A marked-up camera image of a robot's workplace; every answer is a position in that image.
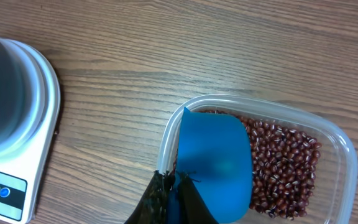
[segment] bowl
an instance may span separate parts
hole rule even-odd
[[[309,198],[308,216],[289,221],[271,219],[266,214],[248,210],[238,223],[348,223],[357,185],[357,154],[346,134],[332,122],[289,106],[264,100],[231,95],[203,95],[182,104],[171,116],[165,128],[157,169],[172,170],[177,153],[180,121],[184,107],[190,111],[220,110],[253,119],[275,122],[296,128],[323,144],[316,166],[314,196]]]

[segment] kitchen scale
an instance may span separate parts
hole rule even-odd
[[[21,119],[0,143],[0,220],[27,223],[34,218],[58,117],[60,89],[56,73],[40,52],[15,40],[0,39],[0,43],[19,66],[25,89]]]

